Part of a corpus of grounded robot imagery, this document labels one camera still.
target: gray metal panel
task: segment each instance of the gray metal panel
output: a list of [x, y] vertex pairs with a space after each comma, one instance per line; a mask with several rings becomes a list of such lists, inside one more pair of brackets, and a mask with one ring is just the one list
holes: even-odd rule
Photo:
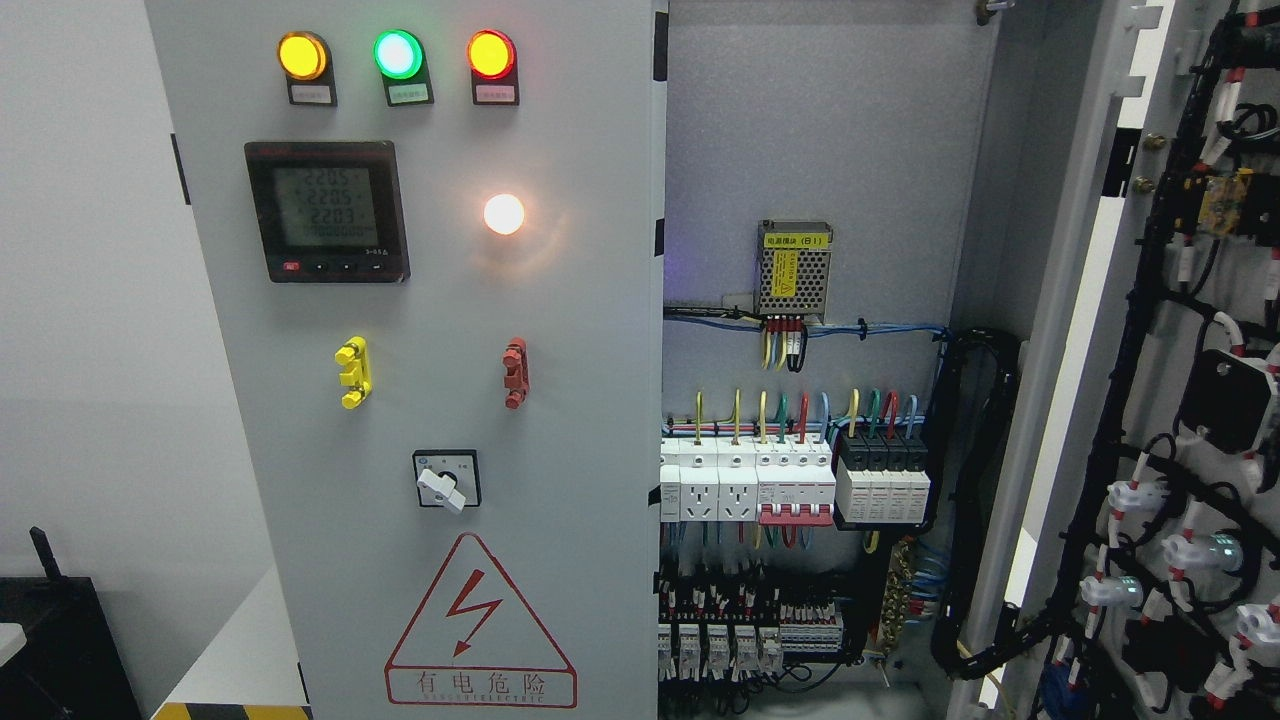
[[[751, 292], [760, 220], [827, 220], [828, 323], [945, 323], [995, 36], [972, 3], [672, 3], [667, 300]], [[753, 336], [667, 323], [663, 410], [705, 389], [724, 418], [735, 387], [824, 389], [837, 415], [855, 384], [924, 400], [933, 346], [835, 337], [805, 368], [765, 373]]]
[[[316, 716], [522, 715], [393, 707], [383, 666], [453, 539], [477, 533], [579, 673], [577, 715], [655, 712], [648, 571], [655, 524], [655, 187], [648, 0], [585, 4], [148, 3], [205, 261]], [[433, 106], [389, 109], [378, 32], [426, 47]], [[463, 47], [498, 27], [521, 106], [476, 108]], [[319, 32], [338, 106], [289, 106], [274, 49]], [[403, 286], [268, 281], [241, 146], [392, 140], [413, 275]], [[525, 229], [480, 206], [511, 191]], [[375, 388], [338, 405], [333, 352], [370, 342]], [[503, 407], [499, 356], [529, 341], [532, 392]], [[417, 507], [410, 454], [479, 450], [484, 506]], [[518, 648], [513, 648], [518, 657]]]

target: meter display screen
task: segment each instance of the meter display screen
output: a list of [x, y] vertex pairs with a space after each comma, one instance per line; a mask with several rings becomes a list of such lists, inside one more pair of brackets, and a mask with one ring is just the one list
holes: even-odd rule
[[271, 282], [408, 278], [392, 142], [255, 141], [244, 161]]
[[366, 168], [275, 168], [284, 245], [376, 247], [378, 222]]

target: white wall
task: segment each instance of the white wall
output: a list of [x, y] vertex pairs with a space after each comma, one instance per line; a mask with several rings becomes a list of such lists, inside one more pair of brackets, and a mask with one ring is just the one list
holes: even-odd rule
[[45, 528], [150, 711], [270, 548], [142, 3], [5, 3], [0, 68], [0, 574]]

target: yellow indicator light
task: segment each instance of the yellow indicator light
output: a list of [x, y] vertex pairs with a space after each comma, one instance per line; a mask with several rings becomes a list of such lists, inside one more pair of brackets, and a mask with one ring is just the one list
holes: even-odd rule
[[494, 195], [484, 204], [484, 224], [498, 234], [511, 234], [525, 224], [525, 206], [515, 195]]
[[495, 29], [481, 29], [467, 42], [467, 61], [485, 79], [499, 79], [516, 67], [516, 46]]
[[310, 32], [287, 32], [275, 49], [280, 67], [293, 79], [315, 79], [329, 67], [324, 41]]

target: yellow wire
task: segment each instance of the yellow wire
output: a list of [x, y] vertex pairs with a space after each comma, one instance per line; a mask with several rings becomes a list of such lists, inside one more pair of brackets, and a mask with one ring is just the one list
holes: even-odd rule
[[733, 445], [737, 445], [737, 436], [742, 427], [742, 388], [733, 391]]
[[863, 409], [863, 393], [855, 387], [849, 393], [849, 438], [852, 439], [858, 429], [858, 411]]
[[765, 400], [768, 400], [768, 391], [763, 391], [762, 389], [760, 391], [760, 442], [762, 443], [769, 442], [768, 437], [767, 437], [768, 433], [767, 433], [765, 421], [764, 421]]
[[[966, 659], [973, 657], [969, 648], [966, 648], [960, 641], [956, 641], [956, 650], [959, 650], [960, 655]], [[996, 685], [996, 694], [1000, 696], [1000, 705], [1005, 706], [1005, 717], [1009, 717], [1009, 720], [1018, 720], [1018, 716], [1014, 715], [1014, 703], [1009, 702], [1009, 696], [1005, 693], [1005, 684], [997, 680], [993, 673], [987, 673], [987, 679], [991, 680], [992, 685]]]
[[694, 419], [694, 445], [703, 443], [703, 391], [698, 391], [698, 400], [694, 401], [698, 416]]

